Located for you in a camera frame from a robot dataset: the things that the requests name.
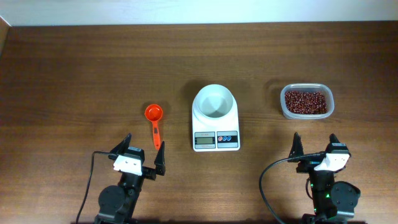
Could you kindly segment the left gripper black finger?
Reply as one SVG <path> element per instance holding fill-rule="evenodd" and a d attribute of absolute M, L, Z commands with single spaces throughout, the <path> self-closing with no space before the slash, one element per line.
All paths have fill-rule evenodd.
<path fill-rule="evenodd" d="M 155 158 L 155 170 L 157 175 L 165 175 L 165 142 L 162 141 L 160 148 L 158 150 L 157 156 Z"/>
<path fill-rule="evenodd" d="M 109 153 L 114 155 L 124 154 L 131 142 L 132 134 L 129 133 L 117 146 L 115 146 Z"/>

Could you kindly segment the orange measuring scoop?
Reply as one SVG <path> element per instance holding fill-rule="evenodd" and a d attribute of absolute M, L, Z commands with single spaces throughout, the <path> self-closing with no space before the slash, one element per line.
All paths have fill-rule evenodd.
<path fill-rule="evenodd" d="M 146 119 L 152 123 L 152 137 L 154 146 L 157 150 L 159 150 L 161 141 L 158 122 L 162 119 L 163 110 L 159 105 L 151 104 L 146 108 L 144 115 Z"/>

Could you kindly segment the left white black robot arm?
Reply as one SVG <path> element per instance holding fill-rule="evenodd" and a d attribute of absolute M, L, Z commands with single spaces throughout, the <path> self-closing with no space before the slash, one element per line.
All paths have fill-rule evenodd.
<path fill-rule="evenodd" d="M 114 161 L 113 169 L 121 173 L 121 178 L 117 185 L 110 185 L 99 194 L 95 223 L 134 223 L 132 214 L 144 181 L 165 175 L 165 143 L 161 142 L 155 167 L 150 168 L 143 165 L 144 150 L 130 145 L 131 137 L 128 134 L 108 153 L 108 158 Z"/>

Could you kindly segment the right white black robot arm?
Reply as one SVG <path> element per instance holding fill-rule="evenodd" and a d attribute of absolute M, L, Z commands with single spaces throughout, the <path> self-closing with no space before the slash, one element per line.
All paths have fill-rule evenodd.
<path fill-rule="evenodd" d="M 299 134 L 294 134 L 288 158 L 298 164 L 296 172 L 309 175 L 306 192 L 314 209 L 314 214 L 304 214 L 300 223 L 347 223 L 354 217 L 361 191 L 348 182 L 335 181 L 335 175 L 345 169 L 351 153 L 335 134 L 329 139 L 324 151 L 310 155 L 303 152 Z"/>

